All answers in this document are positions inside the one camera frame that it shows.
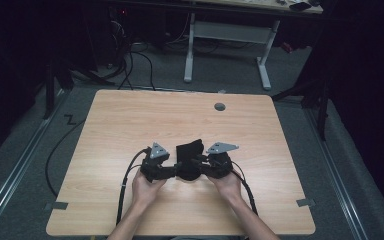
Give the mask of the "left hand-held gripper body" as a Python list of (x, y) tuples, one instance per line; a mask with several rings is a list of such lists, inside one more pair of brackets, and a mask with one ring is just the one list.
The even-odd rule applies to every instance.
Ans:
[(164, 161), (169, 159), (170, 154), (157, 142), (146, 149), (146, 157), (142, 160), (140, 171), (149, 182), (164, 180), (160, 178), (160, 169)]

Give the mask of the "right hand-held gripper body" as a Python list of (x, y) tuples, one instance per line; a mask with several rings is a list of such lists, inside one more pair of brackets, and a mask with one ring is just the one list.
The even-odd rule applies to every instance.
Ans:
[(227, 176), (233, 170), (233, 163), (228, 152), (238, 148), (239, 146), (235, 144), (214, 143), (207, 150), (207, 156), (201, 162), (201, 172), (216, 179)]

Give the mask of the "black sock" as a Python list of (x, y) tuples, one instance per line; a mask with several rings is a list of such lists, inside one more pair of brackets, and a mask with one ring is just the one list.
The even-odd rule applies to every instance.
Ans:
[(201, 139), (176, 147), (177, 161), (181, 163), (190, 162), (196, 156), (203, 153), (204, 145)]
[(186, 181), (194, 181), (200, 177), (201, 172), (191, 171), (189, 169), (189, 166), (192, 163), (191, 160), (182, 161), (180, 163), (182, 163), (182, 165), (180, 168), (178, 168), (177, 177), (180, 177), (181, 179)]

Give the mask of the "person's right hand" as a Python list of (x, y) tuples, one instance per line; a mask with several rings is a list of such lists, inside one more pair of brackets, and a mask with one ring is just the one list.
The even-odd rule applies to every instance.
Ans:
[(234, 203), (242, 199), (241, 182), (234, 172), (220, 179), (209, 177), (209, 180), (215, 185), (221, 197), (227, 202)]

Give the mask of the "person's left hand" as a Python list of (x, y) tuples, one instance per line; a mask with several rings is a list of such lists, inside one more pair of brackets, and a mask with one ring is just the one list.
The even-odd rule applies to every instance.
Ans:
[(132, 183), (132, 205), (137, 209), (147, 209), (154, 202), (165, 183), (165, 180), (149, 182), (138, 170)]

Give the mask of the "black metal stand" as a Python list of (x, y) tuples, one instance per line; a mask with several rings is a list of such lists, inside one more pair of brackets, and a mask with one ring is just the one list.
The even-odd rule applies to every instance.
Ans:
[(300, 83), (281, 93), (272, 96), (273, 101), (279, 101), (288, 96), (302, 96), (300, 105), (304, 109), (316, 109), (316, 131), (319, 137), (325, 141), (325, 124), (329, 99), (329, 82), (326, 80), (315, 79), (305, 83)]
[(55, 109), (55, 82), (58, 82), (62, 90), (71, 91), (74, 87), (74, 80), (71, 71), (75, 70), (95, 83), (101, 85), (112, 85), (112, 82), (103, 77), (86, 70), (71, 61), (64, 58), (51, 58), (46, 65), (46, 101), (45, 101), (45, 119), (49, 119)]

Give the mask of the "dark computer case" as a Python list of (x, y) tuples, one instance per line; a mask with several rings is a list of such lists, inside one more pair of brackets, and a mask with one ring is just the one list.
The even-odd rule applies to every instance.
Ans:
[(124, 56), (131, 48), (130, 17), (126, 8), (110, 7), (108, 11), (111, 36), (115, 45), (115, 63), (120, 66)]

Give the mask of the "light wooden desk top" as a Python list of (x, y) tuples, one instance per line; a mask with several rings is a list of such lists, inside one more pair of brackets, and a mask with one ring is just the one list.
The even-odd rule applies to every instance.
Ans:
[(308, 4), (308, 0), (183, 0), (196, 3), (212, 3), (227, 6), (240, 6), (254, 9), (270, 9), (289, 11), (290, 7), (298, 3)]

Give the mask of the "dark curtain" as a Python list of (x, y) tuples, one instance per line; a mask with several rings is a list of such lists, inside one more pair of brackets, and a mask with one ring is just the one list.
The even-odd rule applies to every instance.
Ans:
[(384, 197), (384, 0), (321, 0), (338, 22), (325, 48), (338, 55), (330, 96)]
[(51, 77), (95, 67), (83, 6), (74, 0), (0, 0), (0, 146)]

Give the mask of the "black device on desk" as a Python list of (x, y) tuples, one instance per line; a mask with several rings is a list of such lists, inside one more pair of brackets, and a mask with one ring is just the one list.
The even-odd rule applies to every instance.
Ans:
[(311, 5), (306, 2), (294, 3), (289, 6), (291, 11), (301, 12), (310, 9)]

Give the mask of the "metal floor rail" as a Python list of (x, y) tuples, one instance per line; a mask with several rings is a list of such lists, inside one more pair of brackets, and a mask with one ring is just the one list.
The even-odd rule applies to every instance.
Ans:
[(16, 188), (18, 187), (27, 168), (29, 167), (32, 161), (32, 156), (35, 153), (39, 142), (42, 140), (56, 112), (59, 110), (60, 106), (65, 102), (69, 94), (69, 90), (58, 91), (56, 95), (56, 105), (54, 109), (51, 111), (48, 117), (41, 119), (40, 125), (36, 128), (26, 147), (23, 149), (23, 152), (17, 159), (17, 162), (12, 168), (9, 176), (0, 187), (0, 216), (4, 211), (7, 203), (11, 199)]
[(327, 174), (329, 176), (331, 185), (335, 191), (336, 198), (342, 209), (344, 217), (350, 228), (354, 240), (369, 240), (365, 228), (356, 210), (354, 201), (352, 200), (346, 186), (340, 176), (336, 167), (333, 156), (325, 140), (320, 137), (318, 133), (316, 118), (313, 112), (309, 109), (303, 110), (304, 115), (310, 125), (311, 131), (316, 138), (319, 148), (321, 149), (324, 164), (326, 165)]

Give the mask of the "white metal desk frame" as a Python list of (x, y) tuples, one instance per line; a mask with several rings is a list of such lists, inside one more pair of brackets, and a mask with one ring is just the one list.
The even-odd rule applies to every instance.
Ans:
[(266, 61), (275, 40), (279, 20), (275, 20), (271, 27), (243, 26), (227, 23), (199, 21), (192, 14), (189, 23), (188, 51), (185, 60), (184, 81), (190, 83), (193, 79), (194, 40), (196, 38), (226, 40), (263, 44), (262, 55), (256, 58), (260, 79), (264, 90), (272, 88), (267, 73)]

